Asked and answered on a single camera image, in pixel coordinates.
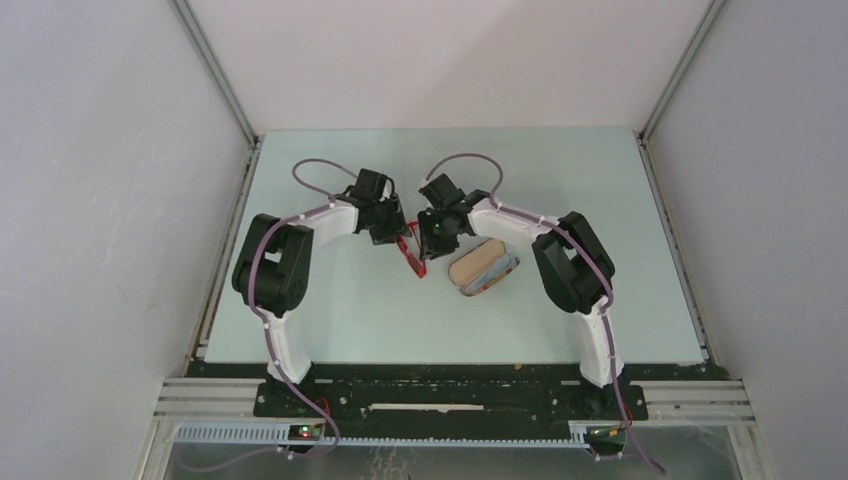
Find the light blue cleaning cloth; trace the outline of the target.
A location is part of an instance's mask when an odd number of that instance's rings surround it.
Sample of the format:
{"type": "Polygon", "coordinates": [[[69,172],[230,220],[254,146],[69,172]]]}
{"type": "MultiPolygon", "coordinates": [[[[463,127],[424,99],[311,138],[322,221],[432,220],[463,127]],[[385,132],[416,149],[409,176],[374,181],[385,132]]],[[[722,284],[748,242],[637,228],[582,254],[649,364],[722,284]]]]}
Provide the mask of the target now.
{"type": "Polygon", "coordinates": [[[510,274],[519,264],[520,260],[517,257],[506,255],[505,257],[498,259],[496,262],[493,262],[485,272],[481,273],[467,287],[467,289],[472,293],[486,290],[490,286],[498,283],[506,275],[510,274]]]}

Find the red sunglasses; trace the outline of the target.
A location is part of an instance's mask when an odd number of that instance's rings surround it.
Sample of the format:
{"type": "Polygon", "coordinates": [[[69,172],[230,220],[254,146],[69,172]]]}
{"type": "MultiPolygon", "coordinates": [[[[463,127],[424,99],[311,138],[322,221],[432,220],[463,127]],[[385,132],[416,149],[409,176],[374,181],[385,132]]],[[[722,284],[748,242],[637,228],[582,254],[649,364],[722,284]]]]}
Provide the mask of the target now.
{"type": "Polygon", "coordinates": [[[422,243],[418,227],[418,221],[408,223],[407,233],[397,235],[395,244],[416,277],[423,279],[427,275],[427,266],[426,261],[421,257],[422,243]]]}

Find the brown plaid glasses case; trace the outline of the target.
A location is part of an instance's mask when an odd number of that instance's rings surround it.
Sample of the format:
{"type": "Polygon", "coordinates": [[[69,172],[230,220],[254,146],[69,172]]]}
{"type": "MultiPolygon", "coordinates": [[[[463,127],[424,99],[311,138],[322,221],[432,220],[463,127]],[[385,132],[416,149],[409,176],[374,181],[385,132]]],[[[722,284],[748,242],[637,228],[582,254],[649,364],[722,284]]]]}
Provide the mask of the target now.
{"type": "Polygon", "coordinates": [[[493,262],[506,255],[519,259],[517,255],[507,249],[503,241],[494,238],[488,239],[454,261],[448,269],[448,277],[463,296],[473,297],[480,295],[497,283],[477,293],[470,292],[467,287],[481,273],[485,272],[493,262]]]}

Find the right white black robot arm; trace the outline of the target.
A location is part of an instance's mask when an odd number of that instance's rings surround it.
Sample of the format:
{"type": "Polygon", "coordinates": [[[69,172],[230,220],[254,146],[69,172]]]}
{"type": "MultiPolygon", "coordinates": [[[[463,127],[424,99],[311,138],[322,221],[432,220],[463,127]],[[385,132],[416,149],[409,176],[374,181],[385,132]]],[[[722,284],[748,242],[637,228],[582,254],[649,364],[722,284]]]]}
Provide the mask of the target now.
{"type": "Polygon", "coordinates": [[[529,247],[545,293],[560,310],[579,316],[581,392],[585,411],[606,418],[622,403],[614,381],[623,364],[616,359],[608,318],[615,266],[587,219],[578,212],[546,217],[509,206],[483,190],[465,193],[445,174],[426,179],[419,192],[428,207],[418,213],[421,256],[453,253],[462,235],[529,247]]]}

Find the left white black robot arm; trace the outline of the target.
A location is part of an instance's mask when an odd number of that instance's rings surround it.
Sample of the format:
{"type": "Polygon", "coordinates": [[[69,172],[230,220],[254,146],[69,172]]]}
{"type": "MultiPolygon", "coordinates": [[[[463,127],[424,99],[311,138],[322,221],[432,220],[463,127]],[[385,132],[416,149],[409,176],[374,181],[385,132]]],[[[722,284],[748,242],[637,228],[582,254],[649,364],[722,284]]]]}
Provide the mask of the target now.
{"type": "Polygon", "coordinates": [[[292,416],[308,414],[316,403],[315,388],[303,381],[312,360],[295,314],[307,293],[312,254],[362,232],[375,246],[410,235],[394,180],[369,169],[361,169],[354,184],[323,205],[288,218],[254,216],[235,260],[232,287],[262,322],[268,371],[286,381],[277,402],[292,416]]]}

